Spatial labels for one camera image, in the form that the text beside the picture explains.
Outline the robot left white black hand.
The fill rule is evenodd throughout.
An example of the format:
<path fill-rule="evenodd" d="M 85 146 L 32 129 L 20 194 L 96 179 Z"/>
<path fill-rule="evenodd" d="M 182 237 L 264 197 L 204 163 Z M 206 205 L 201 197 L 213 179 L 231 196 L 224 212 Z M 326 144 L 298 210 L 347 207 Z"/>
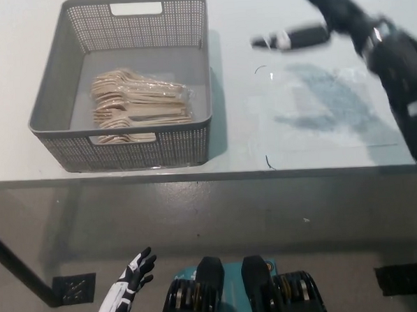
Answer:
<path fill-rule="evenodd" d="M 127 265 L 117 280 L 122 284 L 124 295 L 122 296 L 127 302 L 132 302 L 136 293 L 148 282 L 153 280 L 150 272 L 153 270 L 156 256 L 151 254 L 151 248 L 148 246 L 140 252 Z"/>

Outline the robot right black white hand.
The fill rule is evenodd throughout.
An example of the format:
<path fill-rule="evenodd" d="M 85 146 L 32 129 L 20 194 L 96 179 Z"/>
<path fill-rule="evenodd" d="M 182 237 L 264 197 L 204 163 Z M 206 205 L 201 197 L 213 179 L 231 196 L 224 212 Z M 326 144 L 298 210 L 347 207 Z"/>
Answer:
<path fill-rule="evenodd" d="M 323 24 L 312 24 L 259 36 L 251 47 L 278 52 L 290 52 L 326 44 L 332 33 L 350 37 L 356 53 L 366 57 L 379 43 L 396 30 L 386 18 L 368 15 L 354 0 L 308 0 L 323 16 Z"/>

